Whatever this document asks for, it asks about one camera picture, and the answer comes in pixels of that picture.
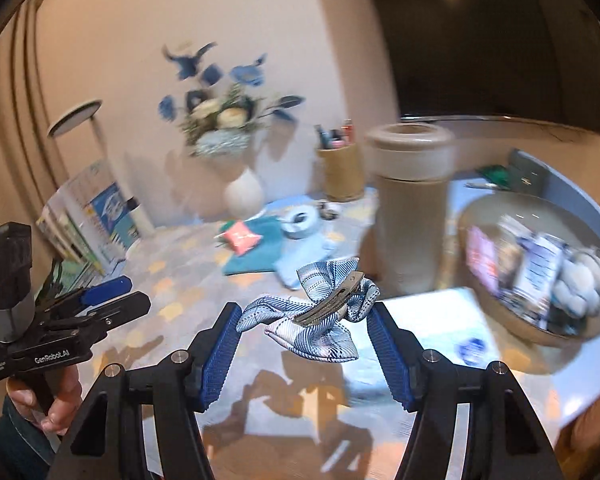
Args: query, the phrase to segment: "lamp shade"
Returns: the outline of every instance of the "lamp shade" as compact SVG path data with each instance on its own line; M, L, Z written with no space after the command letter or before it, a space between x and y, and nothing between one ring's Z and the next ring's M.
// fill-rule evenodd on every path
M76 126L78 126L78 124L83 123L87 119L91 119L101 105L102 101L100 99L96 99L72 108L49 128L47 135L49 137L56 138L70 130L73 130Z

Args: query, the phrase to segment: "blue tape roll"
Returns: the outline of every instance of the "blue tape roll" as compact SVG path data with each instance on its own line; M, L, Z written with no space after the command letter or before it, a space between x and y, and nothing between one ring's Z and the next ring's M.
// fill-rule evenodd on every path
M320 215L315 207L299 205L282 218L282 230L294 240L307 238L320 228Z

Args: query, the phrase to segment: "pink package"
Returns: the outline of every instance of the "pink package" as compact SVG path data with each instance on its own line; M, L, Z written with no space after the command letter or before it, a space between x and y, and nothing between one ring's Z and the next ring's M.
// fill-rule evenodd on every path
M472 226L466 238L466 266L487 290L496 296L498 269L496 266L496 246L480 228Z
M249 228L240 221L229 227L222 233L222 236L231 244L231 247L234 248L234 251L238 256L242 256L247 251L253 249L262 238L262 235L251 232Z

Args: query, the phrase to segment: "green item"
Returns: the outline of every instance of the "green item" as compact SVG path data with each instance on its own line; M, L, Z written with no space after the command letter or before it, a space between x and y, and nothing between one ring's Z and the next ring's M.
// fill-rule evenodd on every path
M218 234L224 233L225 231L230 229L231 226L234 224L235 224L235 220L229 220L228 222L222 224L222 227L220 229L218 229Z
M260 242L242 256L234 254L226 263L225 276L243 272L269 272L276 270L274 264L282 256L282 223L275 216L263 216L244 223L252 232L261 235Z
M483 176L492 184L497 184L506 189L509 188L509 170L504 166L496 164L494 166L483 166L477 169L478 174Z

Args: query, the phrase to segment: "blue flower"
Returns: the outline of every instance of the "blue flower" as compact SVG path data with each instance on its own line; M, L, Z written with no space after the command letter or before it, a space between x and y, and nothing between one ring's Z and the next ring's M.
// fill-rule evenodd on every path
M240 65L232 68L229 75L231 78L242 85L260 86L264 83L264 73L260 66L267 59L266 54L262 54L253 64Z
M193 108L198 106L202 101L205 101L207 97L204 90L190 90L184 94L184 104L187 107L187 112L191 113Z
M220 70L220 67L213 63L205 68L205 71L202 73L202 76L200 76L200 79L202 79L207 86L213 86L222 79L223 75L224 74L222 73L222 70Z
M213 46L216 46L216 44L207 43L204 47L196 52L195 56L174 56L168 51L167 47L164 46L162 48L162 54L169 61L173 61L179 65L180 71L178 72L178 79L183 81L198 74L198 65L200 64L202 56Z
M176 118L176 107L173 102L173 97L167 95L163 98L158 105L158 111L165 121L173 122Z

